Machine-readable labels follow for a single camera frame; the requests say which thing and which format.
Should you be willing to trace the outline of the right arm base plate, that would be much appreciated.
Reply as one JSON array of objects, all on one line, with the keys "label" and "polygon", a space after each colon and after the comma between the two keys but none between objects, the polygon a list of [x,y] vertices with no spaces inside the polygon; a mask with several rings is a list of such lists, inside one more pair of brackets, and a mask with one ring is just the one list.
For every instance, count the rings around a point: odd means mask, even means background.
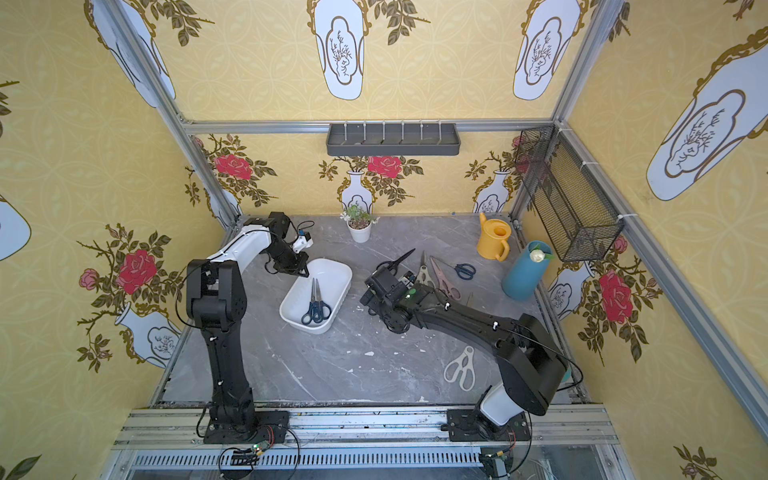
[{"label": "right arm base plate", "polygon": [[449,409],[441,430],[448,433],[448,438],[452,442],[504,442],[531,439],[530,423],[524,413],[498,426],[477,409]]}]

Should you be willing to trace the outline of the small potted plant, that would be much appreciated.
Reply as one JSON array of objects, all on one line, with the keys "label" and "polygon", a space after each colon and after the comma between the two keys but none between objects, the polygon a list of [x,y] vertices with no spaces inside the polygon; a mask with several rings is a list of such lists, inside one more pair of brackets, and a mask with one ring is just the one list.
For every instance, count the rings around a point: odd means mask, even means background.
[{"label": "small potted plant", "polygon": [[379,221],[378,217],[373,216],[357,204],[345,208],[340,218],[347,225],[352,239],[356,243],[366,243],[370,239],[372,226]]}]

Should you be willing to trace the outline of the white kitchen shears front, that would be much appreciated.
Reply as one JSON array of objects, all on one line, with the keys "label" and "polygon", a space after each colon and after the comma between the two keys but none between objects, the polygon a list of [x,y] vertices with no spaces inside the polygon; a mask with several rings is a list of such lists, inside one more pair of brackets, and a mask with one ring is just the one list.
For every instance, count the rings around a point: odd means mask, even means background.
[{"label": "white kitchen shears front", "polygon": [[472,346],[466,346],[457,358],[445,366],[443,379],[450,384],[458,385],[464,392],[473,390],[476,384],[474,353],[475,349]]}]

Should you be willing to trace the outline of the aluminium front rail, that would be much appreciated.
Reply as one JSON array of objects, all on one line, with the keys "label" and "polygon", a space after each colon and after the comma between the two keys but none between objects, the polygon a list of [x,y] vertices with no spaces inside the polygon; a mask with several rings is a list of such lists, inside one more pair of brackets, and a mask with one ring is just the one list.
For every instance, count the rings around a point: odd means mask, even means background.
[{"label": "aluminium front rail", "polygon": [[463,468],[493,479],[629,479],[629,461],[606,409],[553,406],[517,416],[483,437],[469,405],[266,407],[248,439],[208,443],[199,409],[131,412],[102,470],[105,479],[183,471],[192,478],[304,470]]}]

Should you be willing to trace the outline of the cream kitchen shears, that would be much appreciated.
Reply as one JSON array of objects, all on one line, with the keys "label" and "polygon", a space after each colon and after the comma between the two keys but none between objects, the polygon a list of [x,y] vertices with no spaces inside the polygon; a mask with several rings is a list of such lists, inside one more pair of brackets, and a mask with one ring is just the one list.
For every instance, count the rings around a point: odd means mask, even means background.
[{"label": "cream kitchen shears", "polygon": [[418,283],[421,283],[429,287],[435,287],[435,282],[429,273],[427,260],[428,260],[428,255],[425,251],[423,251],[420,258],[420,265],[419,265],[416,281]]}]

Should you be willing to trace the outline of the white plastic storage box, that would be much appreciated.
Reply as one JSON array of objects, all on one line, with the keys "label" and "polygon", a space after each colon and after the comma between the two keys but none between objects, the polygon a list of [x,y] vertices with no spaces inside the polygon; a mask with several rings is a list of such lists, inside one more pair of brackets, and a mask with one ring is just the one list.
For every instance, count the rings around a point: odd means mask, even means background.
[{"label": "white plastic storage box", "polygon": [[353,272],[341,262],[319,258],[308,263],[283,299],[279,314],[290,326],[314,335],[328,331],[350,289]]}]

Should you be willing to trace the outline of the small blue thin scissors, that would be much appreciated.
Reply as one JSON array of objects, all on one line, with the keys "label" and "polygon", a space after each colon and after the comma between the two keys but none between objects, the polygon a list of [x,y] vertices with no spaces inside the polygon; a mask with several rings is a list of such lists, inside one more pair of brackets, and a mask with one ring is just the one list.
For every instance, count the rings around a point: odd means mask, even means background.
[{"label": "small blue thin scissors", "polygon": [[470,281],[477,273],[476,267],[469,263],[451,263],[437,257],[434,257],[434,260],[452,269],[461,280]]}]

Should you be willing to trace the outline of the large black scissors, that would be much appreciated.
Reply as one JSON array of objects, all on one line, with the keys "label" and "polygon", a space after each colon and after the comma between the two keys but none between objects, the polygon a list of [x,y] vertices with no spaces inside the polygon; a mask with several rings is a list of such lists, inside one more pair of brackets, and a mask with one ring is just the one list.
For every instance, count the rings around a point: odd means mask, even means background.
[{"label": "large black scissors", "polygon": [[412,248],[412,249],[408,250],[406,253],[404,253],[403,255],[401,255],[400,257],[396,258],[395,260],[385,260],[385,261],[383,261],[383,262],[381,262],[380,264],[377,265],[376,270],[377,271],[379,271],[379,270],[387,270],[387,271],[389,271],[392,274],[396,274],[398,269],[399,269],[400,264],[404,260],[406,260],[409,256],[411,256],[414,251],[415,251],[415,249]]}]

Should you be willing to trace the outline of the teal bottle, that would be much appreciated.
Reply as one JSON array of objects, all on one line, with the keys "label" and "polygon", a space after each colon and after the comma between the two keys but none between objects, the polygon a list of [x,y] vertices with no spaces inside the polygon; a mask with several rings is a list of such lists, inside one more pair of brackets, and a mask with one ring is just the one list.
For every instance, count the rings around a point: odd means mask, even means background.
[{"label": "teal bottle", "polygon": [[529,299],[534,294],[552,258],[552,248],[548,244],[542,241],[529,242],[504,277],[503,292],[516,301]]}]

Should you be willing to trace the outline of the yellow watering can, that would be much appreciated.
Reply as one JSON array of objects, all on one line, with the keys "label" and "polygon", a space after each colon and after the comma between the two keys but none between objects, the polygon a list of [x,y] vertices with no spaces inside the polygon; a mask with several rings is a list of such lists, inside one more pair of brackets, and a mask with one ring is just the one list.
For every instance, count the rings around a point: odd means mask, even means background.
[{"label": "yellow watering can", "polygon": [[488,260],[503,262],[510,253],[509,238],[512,234],[511,226],[500,219],[489,219],[482,212],[479,213],[481,233],[476,250],[478,254]]}]

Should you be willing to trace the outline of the dark blue handled scissors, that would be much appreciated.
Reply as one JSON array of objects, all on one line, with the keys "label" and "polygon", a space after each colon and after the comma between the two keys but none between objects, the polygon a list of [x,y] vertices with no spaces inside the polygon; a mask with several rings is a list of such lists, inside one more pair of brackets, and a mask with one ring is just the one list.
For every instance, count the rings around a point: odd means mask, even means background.
[{"label": "dark blue handled scissors", "polygon": [[311,297],[309,302],[309,308],[306,313],[308,318],[307,323],[320,324],[325,320],[328,320],[332,314],[331,307],[323,301],[321,296],[321,290],[319,280],[315,278],[312,281]]}]

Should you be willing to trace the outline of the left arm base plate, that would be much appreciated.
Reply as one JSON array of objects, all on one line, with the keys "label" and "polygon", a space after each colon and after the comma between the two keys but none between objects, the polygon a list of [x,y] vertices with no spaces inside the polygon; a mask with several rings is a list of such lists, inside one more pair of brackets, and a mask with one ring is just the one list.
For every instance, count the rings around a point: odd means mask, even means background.
[{"label": "left arm base plate", "polygon": [[212,416],[203,434],[205,444],[282,444],[289,427],[290,413],[285,410],[250,411],[244,415],[220,413]]}]

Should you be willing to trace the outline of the pink handled scissors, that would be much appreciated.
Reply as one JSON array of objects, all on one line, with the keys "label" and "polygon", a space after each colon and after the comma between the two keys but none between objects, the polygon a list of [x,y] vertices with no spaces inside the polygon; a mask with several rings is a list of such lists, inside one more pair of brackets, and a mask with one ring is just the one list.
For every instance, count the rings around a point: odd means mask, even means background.
[{"label": "pink handled scissors", "polygon": [[436,258],[430,256],[429,259],[430,259],[432,268],[435,272],[437,288],[443,293],[445,293],[449,298],[453,300],[460,300],[461,299],[460,291],[451,282],[448,281],[442,269],[438,266],[438,262]]}]

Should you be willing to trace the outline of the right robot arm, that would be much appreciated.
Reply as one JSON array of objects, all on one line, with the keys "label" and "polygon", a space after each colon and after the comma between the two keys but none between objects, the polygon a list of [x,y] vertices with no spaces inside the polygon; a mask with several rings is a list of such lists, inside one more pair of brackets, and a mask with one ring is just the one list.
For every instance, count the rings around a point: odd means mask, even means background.
[{"label": "right robot arm", "polygon": [[451,299],[439,289],[416,281],[408,272],[396,276],[377,268],[366,280],[360,303],[396,334],[412,327],[436,330],[494,358],[501,382],[480,402],[480,413],[501,427],[522,413],[543,416],[565,378],[568,362],[552,336],[535,317],[491,315]]}]

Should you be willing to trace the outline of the grey wall shelf rack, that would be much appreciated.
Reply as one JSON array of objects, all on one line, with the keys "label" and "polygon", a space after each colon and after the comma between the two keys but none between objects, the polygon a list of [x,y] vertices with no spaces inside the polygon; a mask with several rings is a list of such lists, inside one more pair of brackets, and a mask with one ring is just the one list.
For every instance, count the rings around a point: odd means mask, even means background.
[{"label": "grey wall shelf rack", "polygon": [[456,156],[461,139],[455,123],[443,121],[359,121],[331,123],[330,156]]}]

